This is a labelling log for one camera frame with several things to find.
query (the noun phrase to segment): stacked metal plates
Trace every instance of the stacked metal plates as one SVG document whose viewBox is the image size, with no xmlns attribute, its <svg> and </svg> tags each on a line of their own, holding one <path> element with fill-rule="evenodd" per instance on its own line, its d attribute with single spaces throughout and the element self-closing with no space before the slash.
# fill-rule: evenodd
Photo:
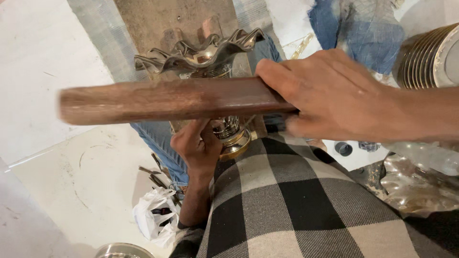
<svg viewBox="0 0 459 258">
<path fill-rule="evenodd" d="M 459 23 L 420 35 L 405 54 L 399 80 L 410 90 L 459 84 Z"/>
</svg>

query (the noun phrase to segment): wooden plank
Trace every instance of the wooden plank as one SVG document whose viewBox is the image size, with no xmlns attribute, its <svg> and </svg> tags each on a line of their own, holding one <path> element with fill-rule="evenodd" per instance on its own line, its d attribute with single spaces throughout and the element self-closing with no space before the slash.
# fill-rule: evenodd
<svg viewBox="0 0 459 258">
<path fill-rule="evenodd" d="M 77 125 L 294 110 L 259 77 L 118 83 L 66 89 L 60 95 L 61 119 Z"/>
</svg>

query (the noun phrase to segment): black and white checkered cloth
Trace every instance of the black and white checkered cloth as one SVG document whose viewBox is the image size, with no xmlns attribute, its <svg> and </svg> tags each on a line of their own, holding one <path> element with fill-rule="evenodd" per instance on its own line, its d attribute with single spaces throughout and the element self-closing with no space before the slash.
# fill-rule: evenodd
<svg viewBox="0 0 459 258">
<path fill-rule="evenodd" d="M 421 234 L 343 172 L 302 139 L 279 133 L 257 139 L 242 156 L 218 165 L 207 226 L 178 232 L 171 257 L 422 258 L 459 253 L 457 219 Z"/>
</svg>

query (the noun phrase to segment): silver metal object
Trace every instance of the silver metal object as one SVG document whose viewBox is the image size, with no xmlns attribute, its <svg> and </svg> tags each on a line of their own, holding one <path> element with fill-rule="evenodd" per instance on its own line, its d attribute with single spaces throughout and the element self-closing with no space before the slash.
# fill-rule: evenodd
<svg viewBox="0 0 459 258">
<path fill-rule="evenodd" d="M 401 63 L 401 85 L 416 90 L 458 85 L 458 32 L 456 23 L 418 36 Z"/>
<path fill-rule="evenodd" d="M 257 28 L 250 33 L 238 29 L 228 39 L 211 34 L 201 46 L 179 41 L 171 53 L 153 48 L 146 56 L 136 55 L 135 69 L 146 70 L 150 75 L 173 70 L 181 79 L 231 78 L 236 54 L 252 51 L 261 40 L 264 34 Z M 218 118 L 211 123 L 223 143 L 220 160 L 235 158 L 247 149 L 252 137 L 239 117 Z"/>
<path fill-rule="evenodd" d="M 155 258 L 150 252 L 128 243 L 112 243 L 104 245 L 97 251 L 94 258 Z"/>
</svg>

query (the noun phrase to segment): crumpled cloth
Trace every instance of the crumpled cloth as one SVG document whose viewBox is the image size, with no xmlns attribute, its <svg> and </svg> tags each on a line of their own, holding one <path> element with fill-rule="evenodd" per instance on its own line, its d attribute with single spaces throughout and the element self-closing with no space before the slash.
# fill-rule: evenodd
<svg viewBox="0 0 459 258">
<path fill-rule="evenodd" d="M 390 74 L 405 37 L 392 7 L 401 0 L 315 0 L 309 20 L 322 49 L 341 48 L 381 74 Z"/>
</svg>

